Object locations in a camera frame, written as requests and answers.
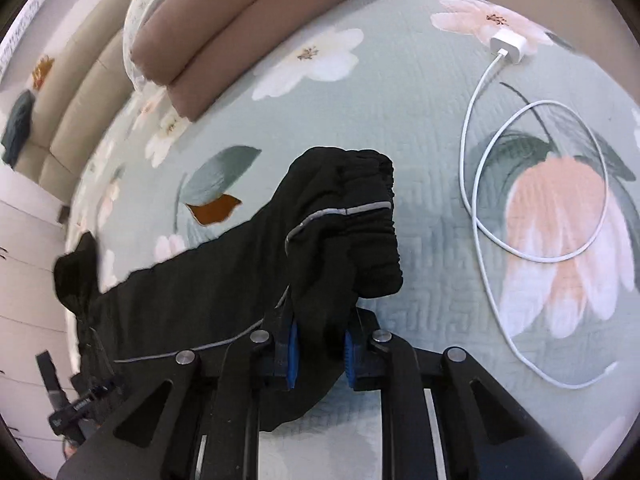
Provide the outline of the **black hooded jacket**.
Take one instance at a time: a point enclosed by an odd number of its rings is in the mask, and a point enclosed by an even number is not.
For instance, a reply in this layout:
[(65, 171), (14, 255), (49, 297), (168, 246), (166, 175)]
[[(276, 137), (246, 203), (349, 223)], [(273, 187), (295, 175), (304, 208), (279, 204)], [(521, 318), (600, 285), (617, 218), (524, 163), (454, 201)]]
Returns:
[(253, 218), (109, 290), (99, 288), (98, 244), (85, 233), (53, 271), (56, 296), (76, 318), (73, 386), (87, 390), (115, 375), (134, 384), (154, 361), (226, 346), (289, 307), (296, 384), (262, 398), (260, 426), (299, 419), (342, 374), (357, 302), (396, 294), (404, 282), (393, 185), (393, 163), (379, 152), (311, 148)]

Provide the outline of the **white wardrobe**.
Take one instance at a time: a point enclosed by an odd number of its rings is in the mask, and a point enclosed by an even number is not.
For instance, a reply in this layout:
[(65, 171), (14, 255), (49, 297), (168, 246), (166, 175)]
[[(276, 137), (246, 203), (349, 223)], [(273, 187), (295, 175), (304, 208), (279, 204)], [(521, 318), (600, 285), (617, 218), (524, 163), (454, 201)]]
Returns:
[(36, 356), (50, 353), (73, 396), (63, 307), (53, 291), (54, 260), (64, 249), (58, 202), (8, 166), (1, 167), (1, 417), (35, 468), (53, 478), (64, 463)]

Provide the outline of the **floral green bed sheet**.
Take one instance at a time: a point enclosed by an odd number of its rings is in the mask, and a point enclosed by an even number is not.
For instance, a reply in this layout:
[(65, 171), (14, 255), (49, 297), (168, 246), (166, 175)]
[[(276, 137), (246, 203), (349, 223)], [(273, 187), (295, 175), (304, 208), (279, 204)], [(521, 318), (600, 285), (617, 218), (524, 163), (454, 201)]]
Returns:
[[(524, 36), (518, 64), (489, 47)], [(612, 474), (639, 414), (639, 107), (553, 32), (482, 0), (349, 0), (188, 122), (131, 96), (66, 245), (107, 290), (248, 220), (293, 160), (387, 155), (405, 283), (372, 300), (412, 344), (471, 351), (570, 454)]]

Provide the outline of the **dark green folded cloth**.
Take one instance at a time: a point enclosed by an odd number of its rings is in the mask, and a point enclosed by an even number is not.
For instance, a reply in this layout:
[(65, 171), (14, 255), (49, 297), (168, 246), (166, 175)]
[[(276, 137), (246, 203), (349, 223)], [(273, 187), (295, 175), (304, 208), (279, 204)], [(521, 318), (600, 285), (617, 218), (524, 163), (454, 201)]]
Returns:
[(36, 97), (30, 90), (24, 90), (10, 111), (6, 128), (1, 139), (4, 147), (2, 162), (14, 168), (32, 128), (32, 109)]

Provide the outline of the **beige padded headboard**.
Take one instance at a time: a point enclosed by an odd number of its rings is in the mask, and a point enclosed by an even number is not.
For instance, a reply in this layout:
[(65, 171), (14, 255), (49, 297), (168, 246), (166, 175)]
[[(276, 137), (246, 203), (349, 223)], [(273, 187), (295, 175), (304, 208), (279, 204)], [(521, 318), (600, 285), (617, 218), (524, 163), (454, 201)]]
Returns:
[(122, 26), (131, 0), (101, 0), (54, 63), (30, 118), (14, 170), (63, 203), (132, 85), (122, 62)]

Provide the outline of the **orange plush toy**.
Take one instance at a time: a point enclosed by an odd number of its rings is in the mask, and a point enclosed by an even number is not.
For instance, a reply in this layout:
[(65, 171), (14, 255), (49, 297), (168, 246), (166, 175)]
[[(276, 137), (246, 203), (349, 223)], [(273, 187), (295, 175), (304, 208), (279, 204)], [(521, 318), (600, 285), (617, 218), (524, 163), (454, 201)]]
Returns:
[(50, 73), (50, 70), (54, 64), (54, 58), (50, 58), (49, 55), (43, 55), (37, 62), (34, 70), (32, 71), (32, 88), (35, 92), (39, 92), (44, 81)]

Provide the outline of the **white charger plug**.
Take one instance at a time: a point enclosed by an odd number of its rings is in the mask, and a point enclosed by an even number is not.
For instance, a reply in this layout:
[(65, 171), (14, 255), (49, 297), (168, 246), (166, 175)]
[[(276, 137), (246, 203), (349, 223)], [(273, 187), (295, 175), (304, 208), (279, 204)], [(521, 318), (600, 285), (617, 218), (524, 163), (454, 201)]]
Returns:
[(492, 52), (502, 53), (511, 63), (518, 64), (529, 55), (527, 39), (510, 28), (499, 28), (489, 39)]

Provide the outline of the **folded brown quilt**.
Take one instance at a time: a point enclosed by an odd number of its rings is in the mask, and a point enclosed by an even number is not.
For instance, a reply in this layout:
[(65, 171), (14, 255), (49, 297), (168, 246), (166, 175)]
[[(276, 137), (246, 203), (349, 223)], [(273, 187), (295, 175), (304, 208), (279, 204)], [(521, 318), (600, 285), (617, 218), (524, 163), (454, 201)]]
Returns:
[(163, 0), (134, 33), (129, 57), (194, 120), (297, 29), (344, 0)]

